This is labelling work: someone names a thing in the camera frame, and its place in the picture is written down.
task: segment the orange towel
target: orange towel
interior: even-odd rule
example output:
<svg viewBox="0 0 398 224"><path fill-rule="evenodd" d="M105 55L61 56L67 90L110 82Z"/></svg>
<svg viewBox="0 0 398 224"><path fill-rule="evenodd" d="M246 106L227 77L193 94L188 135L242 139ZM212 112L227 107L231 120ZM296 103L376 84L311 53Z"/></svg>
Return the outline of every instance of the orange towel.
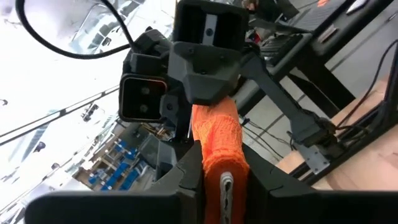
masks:
<svg viewBox="0 0 398 224"><path fill-rule="evenodd" d="M220 223L220 177L233 175L232 224L243 224L249 165L242 151L242 128L233 100L216 106L192 107L193 138L200 140L205 172L205 224Z"/></svg>

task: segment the wooden table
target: wooden table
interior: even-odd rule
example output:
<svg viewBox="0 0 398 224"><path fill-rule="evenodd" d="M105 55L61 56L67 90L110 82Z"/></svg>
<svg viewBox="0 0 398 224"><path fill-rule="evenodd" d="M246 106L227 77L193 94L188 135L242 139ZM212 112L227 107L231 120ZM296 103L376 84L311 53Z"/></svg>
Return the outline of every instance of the wooden table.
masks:
<svg viewBox="0 0 398 224"><path fill-rule="evenodd" d="M367 100L346 125L355 122L383 99L387 80L388 76L376 83ZM359 99L334 116L332 122L339 123ZM289 173L303 161L297 151L292 151L277 164L277 167ZM319 190L398 190L398 125L319 180L313 187Z"/></svg>

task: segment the wooden surface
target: wooden surface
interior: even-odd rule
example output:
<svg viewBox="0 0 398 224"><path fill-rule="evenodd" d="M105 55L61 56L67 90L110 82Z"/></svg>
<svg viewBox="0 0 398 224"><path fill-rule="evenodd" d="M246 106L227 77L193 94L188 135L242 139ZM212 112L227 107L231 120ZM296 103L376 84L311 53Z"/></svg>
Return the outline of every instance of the wooden surface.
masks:
<svg viewBox="0 0 398 224"><path fill-rule="evenodd" d="M376 83L367 100L346 125L362 117L383 99L387 80L388 76ZM354 100L333 117L333 123L339 123L359 99ZM293 151L283 158L277 167L289 173L302 162L302 156L297 151ZM390 129L313 187L320 190L398 190L398 126Z"/></svg>

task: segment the orange cloth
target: orange cloth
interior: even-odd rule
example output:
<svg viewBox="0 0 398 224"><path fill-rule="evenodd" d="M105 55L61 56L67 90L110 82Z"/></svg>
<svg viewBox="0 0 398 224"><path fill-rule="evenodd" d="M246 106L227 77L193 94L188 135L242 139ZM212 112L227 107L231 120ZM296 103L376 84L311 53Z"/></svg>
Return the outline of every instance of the orange cloth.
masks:
<svg viewBox="0 0 398 224"><path fill-rule="evenodd" d="M225 98L216 106L192 107L193 138L200 140L205 173L205 224L220 223L220 177L233 175L232 224L243 224L249 173L242 151L242 127L234 101Z"/></svg>

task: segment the floor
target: floor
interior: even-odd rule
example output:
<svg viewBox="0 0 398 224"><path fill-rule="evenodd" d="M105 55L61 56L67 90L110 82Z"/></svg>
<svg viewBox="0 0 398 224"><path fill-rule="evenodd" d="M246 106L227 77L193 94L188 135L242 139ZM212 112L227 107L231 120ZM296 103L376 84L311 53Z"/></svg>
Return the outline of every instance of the floor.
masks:
<svg viewBox="0 0 398 224"><path fill-rule="evenodd" d="M290 0L290 2L295 7L304 10L311 7L308 4L316 1ZM382 54L387 46L398 37L398 16L391 18L397 12L398 1L394 1L326 65L340 82L357 97L368 89ZM392 55L393 51L391 50L381 68L379 78L388 74ZM326 117L288 78L284 78L281 84L303 108ZM289 120L271 99L267 96L264 97L246 117L254 123L254 126L247 124L246 127L255 134L245 129L243 141L257 151L260 156L275 164L281 157L272 152L271 148L281 156L290 152L290 146L287 144L290 141L287 135L287 131L290 131Z"/></svg>

